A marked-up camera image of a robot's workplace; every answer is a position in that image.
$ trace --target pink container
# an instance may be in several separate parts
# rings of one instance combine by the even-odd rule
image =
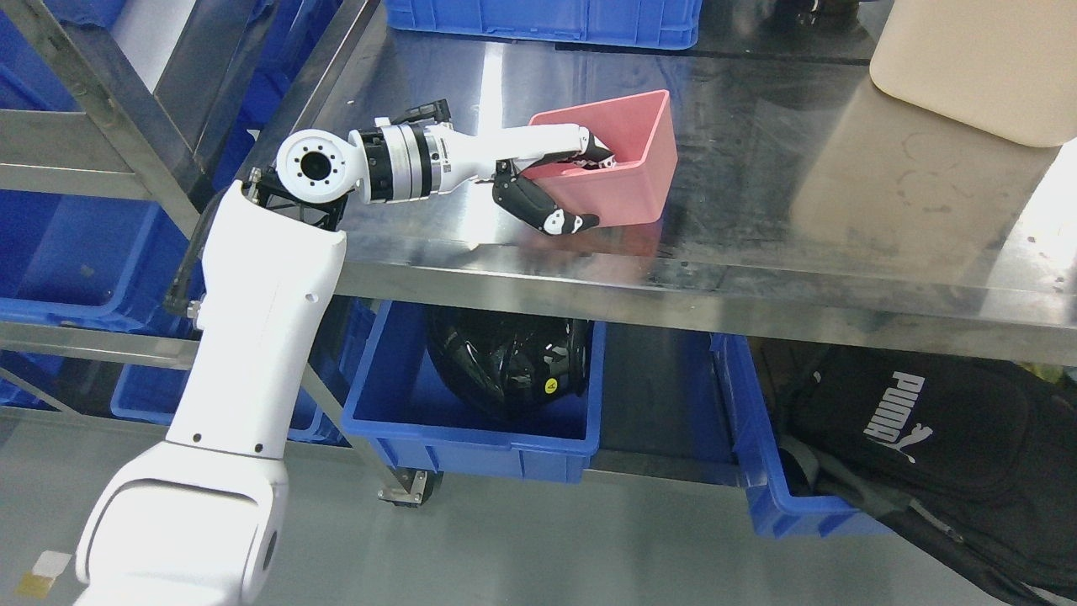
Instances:
[[[535,114],[530,124],[586,126],[617,158],[617,166],[585,170],[547,164],[523,172],[565,210],[598,214],[599,226],[652,223],[662,214],[676,168],[669,90],[652,90]]]

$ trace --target black bag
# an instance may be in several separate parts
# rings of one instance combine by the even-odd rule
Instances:
[[[781,447],[816,493],[999,600],[1077,604],[1068,392],[1011,363],[830,348],[783,400]]]

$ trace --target white container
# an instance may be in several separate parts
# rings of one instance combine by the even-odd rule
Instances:
[[[1077,0],[895,0],[871,80],[1033,146],[1077,137]]]

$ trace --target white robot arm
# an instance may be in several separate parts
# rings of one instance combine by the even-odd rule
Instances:
[[[613,152],[586,127],[519,126],[473,137],[453,130],[448,119],[443,99],[395,121],[379,117],[376,128],[352,130],[347,141],[325,130],[299,130],[277,152],[277,177],[308,203],[331,202],[351,191],[364,202],[417,200],[471,179],[491,179],[493,200],[543,232],[576,232],[599,224],[595,214],[564,211],[520,174],[549,161],[614,166]]]
[[[292,408],[345,241],[233,183],[202,257],[204,336],[183,398],[165,441],[120,469],[94,507],[75,556],[89,583],[78,605],[254,601],[288,501]]]
[[[584,127],[470,137],[452,130],[444,101],[376,124],[348,141],[295,132],[277,155],[280,182],[260,180],[258,195],[325,203],[354,189],[364,201],[398,201],[492,178],[494,201],[545,232],[599,222],[564,212],[520,175],[545,161],[612,166]],[[88,583],[78,606],[235,606],[257,596],[288,501],[292,408],[345,243],[342,232],[253,203],[239,181],[224,194],[202,254],[204,335],[191,377],[165,441],[121,468],[90,512],[75,554]]]

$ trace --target blue plastic bin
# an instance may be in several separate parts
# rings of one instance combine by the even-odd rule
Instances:
[[[397,29],[687,48],[702,0],[386,0]]]
[[[162,300],[186,246],[157,203],[0,189],[0,321],[185,335]]]
[[[0,352],[0,366],[55,395],[56,377],[60,372],[60,367],[64,366],[64,358],[42,354]],[[0,380],[0,406],[53,410],[33,394],[24,392],[14,383],[4,380]]]
[[[239,124],[261,128],[269,123],[292,81],[314,50],[341,0],[282,0],[243,97]]]
[[[354,377],[355,369],[350,366],[351,361],[362,356],[362,349],[373,324],[374,314],[363,307],[362,302],[353,300],[346,328],[347,339],[339,360],[334,360],[316,342],[311,356],[314,370],[339,400],[347,397],[350,387],[347,380],[342,378]],[[345,371],[351,371],[351,374],[341,376]],[[120,382],[116,384],[110,404],[112,414],[120,419],[145,421],[157,425],[170,424],[190,375],[190,372],[182,370],[139,366],[125,367],[120,375]],[[296,398],[288,437],[290,440],[299,442],[342,443],[342,437],[333,422],[322,413],[314,400],[303,390],[299,391]]]
[[[749,515],[756,534],[780,539],[797,535],[831,537],[890,533],[842,498],[789,494],[747,339],[717,334],[712,337],[711,351],[729,424],[733,428],[733,452],[744,475]]]
[[[59,18],[111,28],[125,0],[47,0]],[[0,108],[73,111],[74,99],[56,74],[0,11]]]
[[[605,325],[595,323],[588,389],[512,423],[461,403],[426,355],[423,308],[386,301],[345,406],[347,436],[386,465],[577,483],[599,448]]]

